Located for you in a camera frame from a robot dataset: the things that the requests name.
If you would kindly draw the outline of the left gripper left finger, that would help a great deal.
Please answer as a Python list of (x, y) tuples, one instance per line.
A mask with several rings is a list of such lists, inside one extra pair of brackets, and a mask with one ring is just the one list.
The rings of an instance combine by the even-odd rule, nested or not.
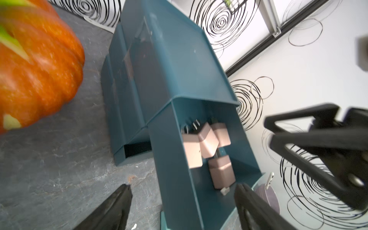
[(121, 185), (74, 229), (125, 230), (132, 197), (131, 186)]

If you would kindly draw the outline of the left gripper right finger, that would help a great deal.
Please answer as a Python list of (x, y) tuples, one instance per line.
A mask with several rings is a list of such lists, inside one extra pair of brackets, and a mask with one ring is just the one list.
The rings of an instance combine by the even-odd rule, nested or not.
[(294, 230), (247, 184), (237, 184), (234, 200), (243, 230)]

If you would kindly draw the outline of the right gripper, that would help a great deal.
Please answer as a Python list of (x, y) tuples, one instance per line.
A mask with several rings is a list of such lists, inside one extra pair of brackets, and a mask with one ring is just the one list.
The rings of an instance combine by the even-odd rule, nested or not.
[[(268, 116), (264, 127), (275, 135), (270, 148), (298, 167), (321, 186), (329, 190), (348, 206), (368, 208), (368, 162), (363, 157), (368, 152), (368, 110), (350, 108), (343, 121), (335, 116), (339, 106), (325, 103), (288, 113)], [(276, 122), (313, 117), (308, 133), (287, 133)], [(307, 152), (315, 152), (330, 170), (324, 172), (305, 158), (286, 147), (294, 144)]]

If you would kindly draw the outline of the pink plug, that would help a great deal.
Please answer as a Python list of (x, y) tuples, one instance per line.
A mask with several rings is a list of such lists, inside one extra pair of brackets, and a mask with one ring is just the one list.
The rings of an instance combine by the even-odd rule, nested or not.
[(214, 158), (208, 160), (208, 166), (215, 189), (221, 190), (236, 182), (230, 157), (228, 155), (221, 156), (219, 149), (216, 150)]
[(190, 169), (202, 167), (203, 160), (198, 135), (190, 133), (188, 125), (185, 125), (182, 128), (182, 139), (188, 167)]
[(219, 145), (219, 140), (208, 122), (201, 124), (197, 119), (193, 123), (195, 133), (199, 138), (202, 158), (212, 158)]
[(231, 145), (231, 139), (225, 123), (214, 123), (211, 125), (211, 128), (219, 141), (218, 148)]

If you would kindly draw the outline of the teal top drawer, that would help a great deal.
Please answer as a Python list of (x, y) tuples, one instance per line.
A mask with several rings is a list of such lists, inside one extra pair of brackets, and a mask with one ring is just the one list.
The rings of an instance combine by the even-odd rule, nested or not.
[(254, 186), (262, 177), (237, 113), (239, 103), (173, 99), (148, 123), (163, 211), (171, 230), (220, 230), (236, 209), (235, 186), (227, 195), (215, 190), (209, 167), (190, 169), (181, 129), (211, 118), (227, 126), (231, 144), (221, 150), (232, 162), (237, 183)]

